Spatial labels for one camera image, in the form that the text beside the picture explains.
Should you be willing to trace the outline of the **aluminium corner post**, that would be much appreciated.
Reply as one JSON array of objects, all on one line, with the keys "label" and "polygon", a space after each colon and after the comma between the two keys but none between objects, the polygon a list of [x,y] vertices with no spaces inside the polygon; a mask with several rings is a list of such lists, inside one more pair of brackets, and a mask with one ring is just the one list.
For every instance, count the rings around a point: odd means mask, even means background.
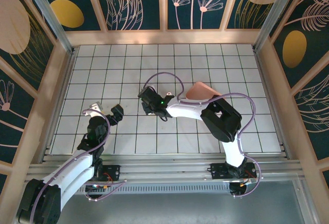
[{"label": "aluminium corner post", "polygon": [[255,54],[257,54],[262,49],[274,25],[283,14],[288,2],[289,0],[275,0],[253,45],[253,52]]},{"label": "aluminium corner post", "polygon": [[58,19],[56,18],[48,0],[35,0],[35,2],[37,6],[40,8],[40,10],[43,12],[45,19],[48,21],[50,27],[54,31],[58,40],[61,42],[65,51],[70,55],[73,55],[74,53],[73,47],[69,42],[62,25],[59,23]]}]

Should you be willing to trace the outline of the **long aluminium base rail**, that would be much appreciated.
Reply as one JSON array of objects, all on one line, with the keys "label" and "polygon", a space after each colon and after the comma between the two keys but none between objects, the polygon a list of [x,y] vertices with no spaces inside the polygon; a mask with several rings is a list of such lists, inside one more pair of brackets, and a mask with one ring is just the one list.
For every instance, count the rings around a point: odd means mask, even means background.
[{"label": "long aluminium base rail", "polygon": [[[299,160],[285,153],[251,154],[260,165],[263,181],[304,178]],[[103,164],[120,166],[120,180],[128,183],[209,182],[212,163],[225,161],[224,154],[103,155]]]}]

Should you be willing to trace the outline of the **pink plastic tray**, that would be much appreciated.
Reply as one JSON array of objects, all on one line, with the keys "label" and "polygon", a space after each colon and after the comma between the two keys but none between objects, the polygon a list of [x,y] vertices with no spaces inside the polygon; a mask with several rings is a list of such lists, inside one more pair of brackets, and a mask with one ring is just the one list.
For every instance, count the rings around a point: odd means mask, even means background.
[{"label": "pink plastic tray", "polygon": [[212,89],[203,82],[196,82],[187,91],[186,98],[189,100],[210,100],[214,96],[221,96],[222,94]]}]

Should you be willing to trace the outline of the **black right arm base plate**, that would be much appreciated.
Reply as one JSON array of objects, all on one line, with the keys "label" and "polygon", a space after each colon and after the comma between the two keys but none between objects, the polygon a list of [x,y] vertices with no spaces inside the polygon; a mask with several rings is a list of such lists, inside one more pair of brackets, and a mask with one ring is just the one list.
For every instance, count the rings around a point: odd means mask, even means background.
[{"label": "black right arm base plate", "polygon": [[212,163],[207,168],[212,179],[257,179],[255,164],[246,162],[239,167],[227,163]]}]

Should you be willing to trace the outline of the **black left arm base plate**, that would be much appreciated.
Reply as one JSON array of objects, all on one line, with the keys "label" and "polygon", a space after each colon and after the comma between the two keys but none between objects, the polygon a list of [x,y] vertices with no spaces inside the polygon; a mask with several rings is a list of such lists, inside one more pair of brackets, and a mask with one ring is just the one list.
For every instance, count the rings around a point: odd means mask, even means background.
[{"label": "black left arm base plate", "polygon": [[119,181],[120,165],[103,165],[98,179],[101,182],[113,183]]}]

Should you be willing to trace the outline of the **grey metal sheet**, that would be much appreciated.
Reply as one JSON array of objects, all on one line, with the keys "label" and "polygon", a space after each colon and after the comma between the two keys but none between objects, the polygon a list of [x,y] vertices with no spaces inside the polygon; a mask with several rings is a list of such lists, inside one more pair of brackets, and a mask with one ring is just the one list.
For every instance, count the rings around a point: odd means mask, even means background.
[{"label": "grey metal sheet", "polygon": [[91,202],[75,195],[57,224],[313,224],[296,197],[225,194],[114,194]]}]

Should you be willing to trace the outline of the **aluminium side rail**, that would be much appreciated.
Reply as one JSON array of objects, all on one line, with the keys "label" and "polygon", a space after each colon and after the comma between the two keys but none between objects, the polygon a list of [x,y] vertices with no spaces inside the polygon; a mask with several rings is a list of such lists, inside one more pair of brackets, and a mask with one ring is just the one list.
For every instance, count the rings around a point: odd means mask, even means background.
[{"label": "aluminium side rail", "polygon": [[286,144],[286,138],[285,138],[285,135],[283,132],[281,122],[280,122],[280,117],[278,114],[277,104],[276,104],[275,96],[274,96],[275,93],[274,93],[274,89],[271,85],[270,76],[269,76],[269,74],[265,68],[265,65],[262,62],[259,54],[255,53],[254,56],[255,56],[255,59],[256,59],[256,62],[257,62],[258,68],[259,68],[261,79],[263,81],[265,95],[266,95],[266,98],[268,99],[268,105],[269,105],[269,109],[270,109],[270,112],[272,115],[272,120],[273,120],[275,129],[276,129],[280,147],[283,147],[285,157],[287,159],[292,159],[292,155],[291,155],[289,146]]},{"label": "aluminium side rail", "polygon": [[40,137],[40,145],[38,147],[38,157],[35,159],[37,163],[43,162],[43,157],[48,145],[52,142],[55,128],[57,126],[60,111],[64,102],[64,96],[68,89],[69,76],[72,72],[73,65],[76,60],[77,50],[74,49],[72,55],[64,58],[63,67],[56,78],[53,96],[50,103],[50,111],[48,112],[47,121],[44,124]]}]

